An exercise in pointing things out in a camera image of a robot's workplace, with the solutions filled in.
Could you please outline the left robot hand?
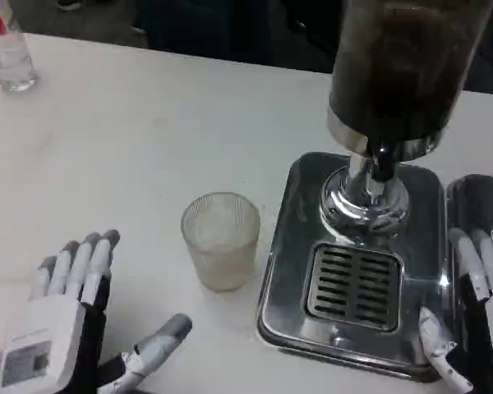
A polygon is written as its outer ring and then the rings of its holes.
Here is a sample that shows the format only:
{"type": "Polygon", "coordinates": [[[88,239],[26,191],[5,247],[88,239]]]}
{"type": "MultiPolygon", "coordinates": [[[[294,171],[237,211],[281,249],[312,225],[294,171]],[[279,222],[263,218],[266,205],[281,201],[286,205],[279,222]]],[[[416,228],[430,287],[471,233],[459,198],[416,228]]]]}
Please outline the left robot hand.
{"type": "Polygon", "coordinates": [[[115,229],[93,232],[40,264],[6,327],[0,393],[135,393],[186,339],[193,323],[174,314],[130,351],[100,360],[119,240],[115,229]]]}

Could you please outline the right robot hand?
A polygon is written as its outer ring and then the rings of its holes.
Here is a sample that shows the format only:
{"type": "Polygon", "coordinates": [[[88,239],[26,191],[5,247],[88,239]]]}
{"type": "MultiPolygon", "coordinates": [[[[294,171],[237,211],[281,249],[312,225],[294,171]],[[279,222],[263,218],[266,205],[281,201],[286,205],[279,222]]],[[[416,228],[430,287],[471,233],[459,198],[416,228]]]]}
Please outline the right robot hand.
{"type": "Polygon", "coordinates": [[[493,240],[481,229],[449,231],[460,267],[465,340],[455,341],[428,307],[420,308],[422,349],[455,393],[493,393],[493,240]]]}

